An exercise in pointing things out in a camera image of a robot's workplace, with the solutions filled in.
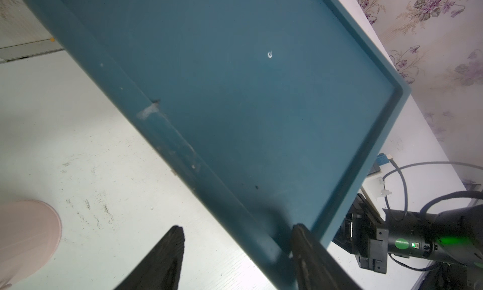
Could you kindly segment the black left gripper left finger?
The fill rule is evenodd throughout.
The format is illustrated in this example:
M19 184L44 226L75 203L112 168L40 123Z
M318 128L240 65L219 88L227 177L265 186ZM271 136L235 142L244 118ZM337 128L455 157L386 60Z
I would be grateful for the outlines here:
M176 290L181 278L184 243L183 228L173 226L116 290Z

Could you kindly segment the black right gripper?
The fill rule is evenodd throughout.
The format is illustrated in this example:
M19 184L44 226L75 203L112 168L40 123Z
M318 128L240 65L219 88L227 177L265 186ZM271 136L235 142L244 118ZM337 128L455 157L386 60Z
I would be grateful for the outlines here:
M389 230L377 210L358 194L333 242L355 256L361 269L387 272Z

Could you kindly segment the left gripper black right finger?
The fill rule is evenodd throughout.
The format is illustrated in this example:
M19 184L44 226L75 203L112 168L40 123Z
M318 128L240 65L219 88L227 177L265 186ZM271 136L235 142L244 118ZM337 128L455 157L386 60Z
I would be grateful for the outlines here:
M291 249L299 289L360 289L303 224L293 226Z

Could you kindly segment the teal drawer cabinet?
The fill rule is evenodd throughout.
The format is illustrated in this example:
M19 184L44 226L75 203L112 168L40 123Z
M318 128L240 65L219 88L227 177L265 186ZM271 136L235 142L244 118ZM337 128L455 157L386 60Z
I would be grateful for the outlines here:
M278 289L410 88L338 0L23 0Z

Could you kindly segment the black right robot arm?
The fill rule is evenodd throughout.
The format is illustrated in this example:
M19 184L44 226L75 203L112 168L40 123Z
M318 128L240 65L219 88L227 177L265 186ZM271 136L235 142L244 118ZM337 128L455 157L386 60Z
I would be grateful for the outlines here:
M441 264L467 268L482 267L482 205L431 214L440 202L482 199L478 191L458 191L435 198L419 212L386 208L382 217L358 194L341 224L333 243L355 256L361 269L386 274L387 260L395 256L426 259L436 270Z

